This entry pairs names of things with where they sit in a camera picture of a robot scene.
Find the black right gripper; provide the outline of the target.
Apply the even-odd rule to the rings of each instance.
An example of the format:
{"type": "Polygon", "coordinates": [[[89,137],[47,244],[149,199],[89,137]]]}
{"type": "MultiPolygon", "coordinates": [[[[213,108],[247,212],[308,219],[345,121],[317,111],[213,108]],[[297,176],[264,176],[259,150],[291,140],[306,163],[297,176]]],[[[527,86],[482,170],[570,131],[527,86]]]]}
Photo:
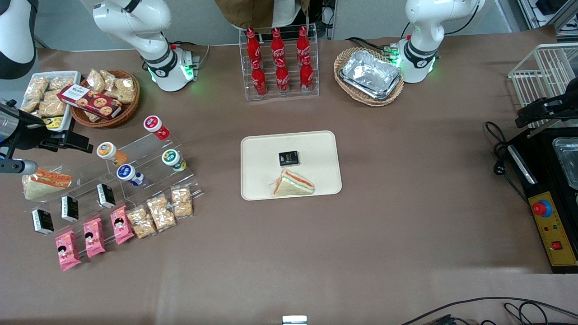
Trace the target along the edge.
{"type": "Polygon", "coordinates": [[[45,149],[58,152],[59,148],[93,153],[89,138],[76,132],[62,132],[62,139],[51,138],[52,133],[39,118],[14,107],[5,108],[5,150],[45,149]]]}

